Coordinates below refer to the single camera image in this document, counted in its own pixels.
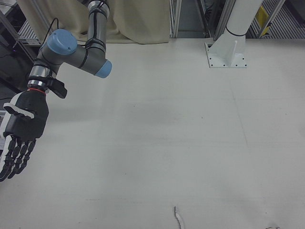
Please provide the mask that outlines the black dexterous robot hand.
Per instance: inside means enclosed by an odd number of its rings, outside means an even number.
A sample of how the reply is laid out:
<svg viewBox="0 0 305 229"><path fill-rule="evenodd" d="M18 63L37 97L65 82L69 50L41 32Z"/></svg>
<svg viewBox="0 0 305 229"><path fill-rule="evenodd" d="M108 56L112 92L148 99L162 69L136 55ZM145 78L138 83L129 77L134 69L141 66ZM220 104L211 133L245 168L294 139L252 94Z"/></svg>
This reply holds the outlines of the black dexterous robot hand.
<svg viewBox="0 0 305 229"><path fill-rule="evenodd" d="M5 143L0 156L1 182L20 174L27 166L49 115L46 94L34 89L15 95L3 108L0 136Z"/></svg>

